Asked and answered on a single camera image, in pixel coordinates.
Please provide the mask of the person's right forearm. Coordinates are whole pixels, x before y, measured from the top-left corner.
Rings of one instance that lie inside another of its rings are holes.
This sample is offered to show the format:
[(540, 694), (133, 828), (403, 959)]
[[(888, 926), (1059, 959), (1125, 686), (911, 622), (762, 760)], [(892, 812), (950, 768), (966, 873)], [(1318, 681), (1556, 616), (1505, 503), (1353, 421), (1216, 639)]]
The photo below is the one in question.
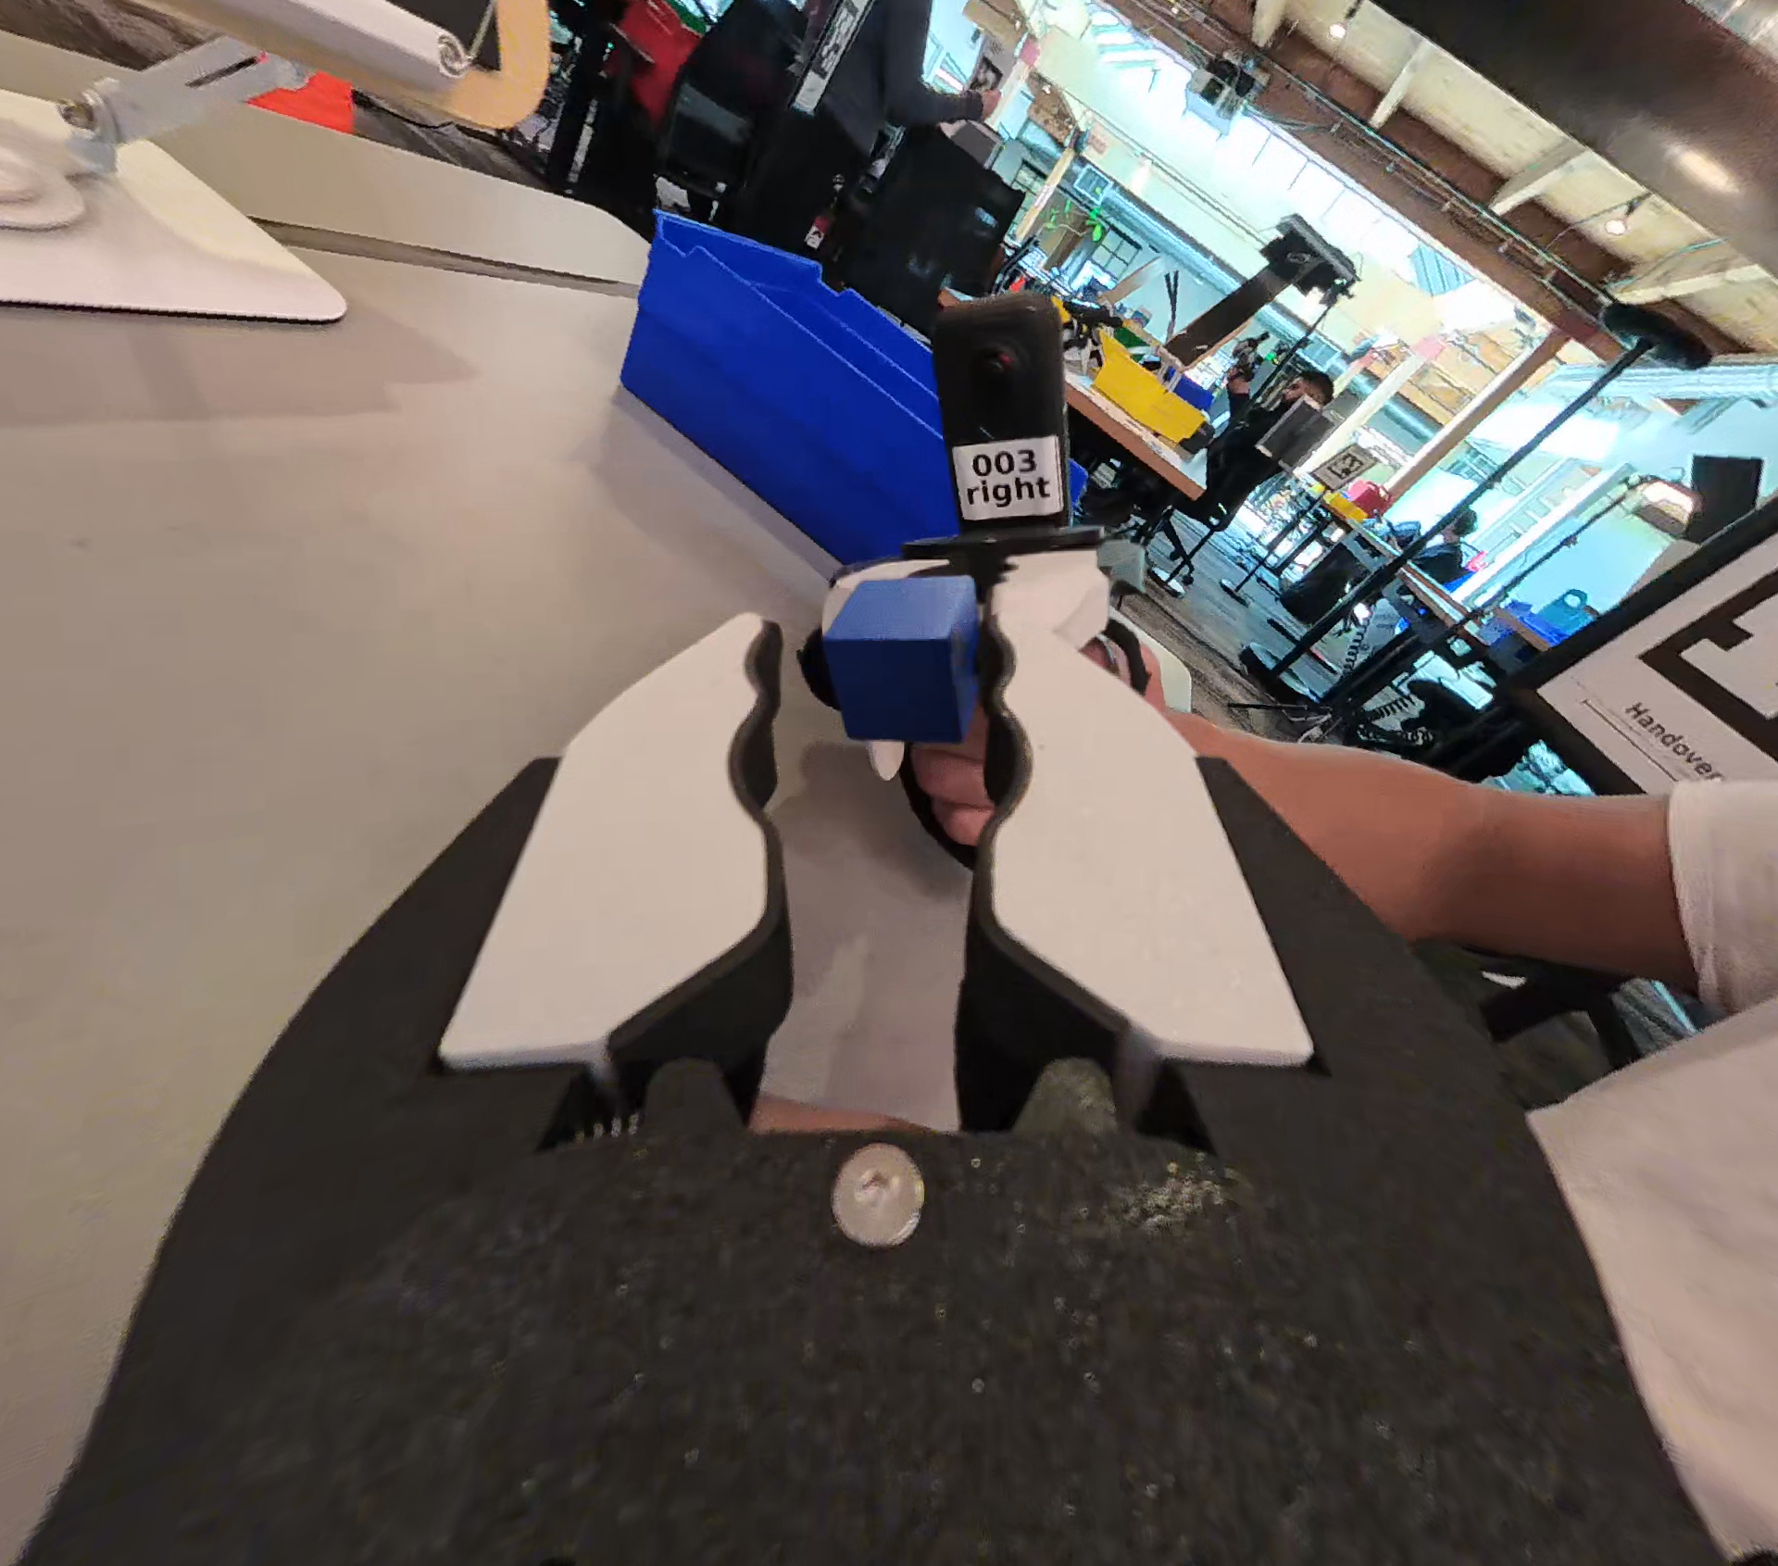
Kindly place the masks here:
[(1294, 747), (1166, 713), (1401, 938), (1699, 994), (1668, 807), (1463, 781), (1391, 756)]

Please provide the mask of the blue plastic bin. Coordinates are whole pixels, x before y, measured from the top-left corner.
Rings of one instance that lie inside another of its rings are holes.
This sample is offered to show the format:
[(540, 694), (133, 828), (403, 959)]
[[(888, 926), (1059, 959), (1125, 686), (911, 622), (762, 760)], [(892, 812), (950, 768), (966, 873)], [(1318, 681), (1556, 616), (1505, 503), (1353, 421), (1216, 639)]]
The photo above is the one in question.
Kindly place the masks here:
[(840, 566), (955, 533), (934, 339), (828, 286), (815, 255), (658, 215), (622, 390)]

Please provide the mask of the blue cube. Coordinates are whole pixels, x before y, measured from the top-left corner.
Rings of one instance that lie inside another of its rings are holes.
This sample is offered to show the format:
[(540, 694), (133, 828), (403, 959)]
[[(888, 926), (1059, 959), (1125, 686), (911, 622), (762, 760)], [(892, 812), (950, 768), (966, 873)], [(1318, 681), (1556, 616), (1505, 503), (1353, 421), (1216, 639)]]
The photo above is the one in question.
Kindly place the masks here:
[(821, 631), (852, 742), (946, 747), (978, 720), (982, 599), (968, 572), (859, 583)]

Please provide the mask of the black floor lamp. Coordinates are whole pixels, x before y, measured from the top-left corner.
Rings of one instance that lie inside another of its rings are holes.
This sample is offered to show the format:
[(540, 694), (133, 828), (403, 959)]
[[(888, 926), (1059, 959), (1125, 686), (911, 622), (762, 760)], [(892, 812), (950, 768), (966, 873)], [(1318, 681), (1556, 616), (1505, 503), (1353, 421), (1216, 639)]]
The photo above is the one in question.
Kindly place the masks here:
[(1677, 371), (1714, 364), (1714, 348), (1688, 335), (1677, 317), (1654, 305), (1609, 305), (1604, 335), (1622, 348), (1573, 402), (1562, 402), (1523, 450), (1508, 450), (1447, 513), (1438, 513), (1414, 542), (1401, 542), (1383, 566), (1371, 566), (1353, 599), (1325, 609), (1306, 634), (1284, 639), (1281, 656), (1262, 656), (1257, 649), (1238, 649), (1238, 668), (1272, 700), (1306, 707), (1294, 686), (1294, 664), (1306, 664), (1308, 649), (1325, 649), (1353, 609), (1383, 599), (1401, 572), (1414, 572), (1419, 549), (1432, 549), (1463, 513), (1474, 513), (1513, 468), (1529, 468), (1567, 421), (1581, 421), (1619, 380), (1629, 380), (1642, 362), (1668, 362)]

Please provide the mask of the person's right hand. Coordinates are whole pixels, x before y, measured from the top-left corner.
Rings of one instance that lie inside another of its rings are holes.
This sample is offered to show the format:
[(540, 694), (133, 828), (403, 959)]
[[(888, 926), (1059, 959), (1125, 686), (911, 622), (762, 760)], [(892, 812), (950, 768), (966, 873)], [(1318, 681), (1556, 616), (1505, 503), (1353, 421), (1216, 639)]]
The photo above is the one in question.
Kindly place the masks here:
[(978, 707), (955, 742), (905, 756), (905, 799), (918, 828), (955, 862), (978, 867), (978, 843), (996, 828), (988, 799), (988, 713)]

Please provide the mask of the yellow bin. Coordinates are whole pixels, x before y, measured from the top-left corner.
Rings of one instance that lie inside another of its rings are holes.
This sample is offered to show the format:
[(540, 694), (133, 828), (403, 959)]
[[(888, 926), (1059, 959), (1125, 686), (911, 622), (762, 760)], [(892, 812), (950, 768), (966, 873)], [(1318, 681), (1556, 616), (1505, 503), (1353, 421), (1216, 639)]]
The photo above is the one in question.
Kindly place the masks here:
[(1161, 442), (1195, 442), (1209, 415), (1141, 371), (1111, 335), (1104, 339), (1094, 397)]

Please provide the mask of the red bin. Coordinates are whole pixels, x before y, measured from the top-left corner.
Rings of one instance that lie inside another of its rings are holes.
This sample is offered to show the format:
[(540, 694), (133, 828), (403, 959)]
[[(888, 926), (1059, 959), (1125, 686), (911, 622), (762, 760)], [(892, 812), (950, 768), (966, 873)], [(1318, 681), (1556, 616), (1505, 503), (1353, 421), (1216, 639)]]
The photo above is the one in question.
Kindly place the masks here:
[(701, 20), (681, 11), (681, 0), (633, 0), (619, 20), (619, 34), (633, 47), (633, 91), (668, 91), (688, 57), (701, 47)]

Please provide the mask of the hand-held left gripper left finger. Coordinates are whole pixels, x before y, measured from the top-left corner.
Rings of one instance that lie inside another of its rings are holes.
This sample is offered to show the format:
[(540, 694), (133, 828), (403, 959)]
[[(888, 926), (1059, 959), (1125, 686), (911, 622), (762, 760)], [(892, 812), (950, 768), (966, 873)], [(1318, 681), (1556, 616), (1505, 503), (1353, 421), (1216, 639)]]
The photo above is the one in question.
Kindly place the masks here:
[(448, 1073), (764, 1050), (792, 1008), (780, 668), (780, 622), (729, 616), (572, 731), (436, 1039)]

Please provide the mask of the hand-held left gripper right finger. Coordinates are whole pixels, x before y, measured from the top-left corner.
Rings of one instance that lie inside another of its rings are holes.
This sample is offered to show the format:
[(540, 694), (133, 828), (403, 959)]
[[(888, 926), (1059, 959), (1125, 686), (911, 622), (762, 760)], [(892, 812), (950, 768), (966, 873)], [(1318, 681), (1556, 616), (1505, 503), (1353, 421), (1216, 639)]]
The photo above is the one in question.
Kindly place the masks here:
[(1308, 1067), (1195, 747), (1038, 609), (988, 651), (988, 934), (1155, 1056)]

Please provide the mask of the framed black-white marker sign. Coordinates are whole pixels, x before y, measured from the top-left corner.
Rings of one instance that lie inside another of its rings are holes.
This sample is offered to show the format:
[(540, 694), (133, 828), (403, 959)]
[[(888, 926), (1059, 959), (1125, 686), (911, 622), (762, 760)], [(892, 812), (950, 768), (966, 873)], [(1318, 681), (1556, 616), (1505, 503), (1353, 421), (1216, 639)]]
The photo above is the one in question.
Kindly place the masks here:
[(1632, 585), (1508, 681), (1596, 797), (1778, 775), (1778, 503)]

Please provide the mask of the orange traffic cone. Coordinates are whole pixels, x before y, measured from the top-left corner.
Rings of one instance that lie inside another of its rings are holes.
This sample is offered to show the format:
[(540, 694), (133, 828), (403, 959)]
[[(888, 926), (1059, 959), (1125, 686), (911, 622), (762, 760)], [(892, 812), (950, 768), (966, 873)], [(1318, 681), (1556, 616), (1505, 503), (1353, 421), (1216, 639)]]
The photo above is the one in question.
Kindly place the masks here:
[(355, 136), (355, 83), (337, 74), (313, 74), (295, 91), (264, 91), (251, 109)]

